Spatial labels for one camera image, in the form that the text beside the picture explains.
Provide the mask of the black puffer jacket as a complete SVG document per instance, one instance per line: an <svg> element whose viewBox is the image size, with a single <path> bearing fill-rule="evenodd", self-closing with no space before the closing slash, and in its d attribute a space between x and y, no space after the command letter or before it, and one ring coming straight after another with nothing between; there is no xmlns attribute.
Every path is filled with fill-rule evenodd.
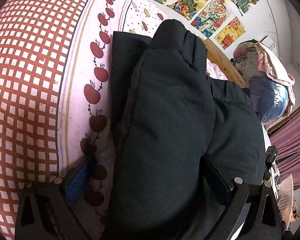
<svg viewBox="0 0 300 240"><path fill-rule="evenodd" d="M153 37L116 31L111 50L113 188L103 239L203 239L223 212L202 157L259 185L259 117L235 83L206 73L203 42L176 20Z"/></svg>

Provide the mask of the blue clothes in plastic bag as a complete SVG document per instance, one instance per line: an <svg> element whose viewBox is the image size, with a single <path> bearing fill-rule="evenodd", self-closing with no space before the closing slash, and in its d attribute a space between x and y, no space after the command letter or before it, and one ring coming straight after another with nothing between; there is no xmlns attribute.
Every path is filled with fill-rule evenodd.
<svg viewBox="0 0 300 240"><path fill-rule="evenodd" d="M248 85L252 107L261 115L263 124L283 116L288 106L286 86L274 82L264 73L252 76Z"/></svg>

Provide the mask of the purple curtain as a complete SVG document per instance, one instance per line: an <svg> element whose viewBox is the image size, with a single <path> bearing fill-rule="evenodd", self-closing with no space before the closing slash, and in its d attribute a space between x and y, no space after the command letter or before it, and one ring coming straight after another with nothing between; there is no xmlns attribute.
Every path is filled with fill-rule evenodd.
<svg viewBox="0 0 300 240"><path fill-rule="evenodd" d="M280 180L291 175L294 185L300 186L300 106L271 131L270 142L279 150L275 161Z"/></svg>

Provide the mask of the pink floral blanket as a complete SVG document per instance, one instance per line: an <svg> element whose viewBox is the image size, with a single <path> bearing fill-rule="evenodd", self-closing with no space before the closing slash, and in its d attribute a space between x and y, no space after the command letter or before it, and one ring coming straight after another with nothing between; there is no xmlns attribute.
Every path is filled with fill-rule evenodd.
<svg viewBox="0 0 300 240"><path fill-rule="evenodd" d="M288 106L283 116L288 116L295 106L295 95L293 85L295 79L290 75L277 56L264 44L255 40L242 42L233 52L234 67L245 80L247 87L248 80L254 75L266 74L268 78L288 90Z"/></svg>

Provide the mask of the yellow bear drawing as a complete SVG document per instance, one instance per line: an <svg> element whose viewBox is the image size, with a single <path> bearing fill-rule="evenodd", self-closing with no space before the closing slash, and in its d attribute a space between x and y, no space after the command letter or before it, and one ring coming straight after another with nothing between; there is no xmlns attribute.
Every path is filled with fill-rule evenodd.
<svg viewBox="0 0 300 240"><path fill-rule="evenodd" d="M235 17L214 37L214 39L223 50L226 50L244 33L245 29L243 24L238 17Z"/></svg>

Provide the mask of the pink apple print quilt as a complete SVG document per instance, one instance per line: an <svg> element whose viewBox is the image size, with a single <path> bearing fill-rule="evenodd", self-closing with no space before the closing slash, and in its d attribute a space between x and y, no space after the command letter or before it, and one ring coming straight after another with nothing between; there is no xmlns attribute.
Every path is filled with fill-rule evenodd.
<svg viewBox="0 0 300 240"><path fill-rule="evenodd" d="M14 239L27 181L110 156L113 32L153 36L150 0L8 0L0 9L0 235Z"/></svg>

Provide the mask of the colourful doodle drawing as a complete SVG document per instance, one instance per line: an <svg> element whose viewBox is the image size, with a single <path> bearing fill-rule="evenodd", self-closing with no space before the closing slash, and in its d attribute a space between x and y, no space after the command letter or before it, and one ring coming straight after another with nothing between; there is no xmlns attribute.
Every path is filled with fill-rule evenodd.
<svg viewBox="0 0 300 240"><path fill-rule="evenodd" d="M204 36L211 37L230 16L231 12L223 0L211 0L191 25Z"/></svg>

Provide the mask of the wooden bed frame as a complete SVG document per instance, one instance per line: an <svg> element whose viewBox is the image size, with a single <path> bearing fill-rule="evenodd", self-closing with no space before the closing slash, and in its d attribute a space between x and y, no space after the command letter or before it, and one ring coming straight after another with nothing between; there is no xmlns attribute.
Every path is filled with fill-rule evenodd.
<svg viewBox="0 0 300 240"><path fill-rule="evenodd" d="M245 80L225 54L209 38L205 40L202 39L202 42L205 44L207 49L207 58L212 63L217 64L227 79L236 83L241 88L246 88L247 84Z"/></svg>

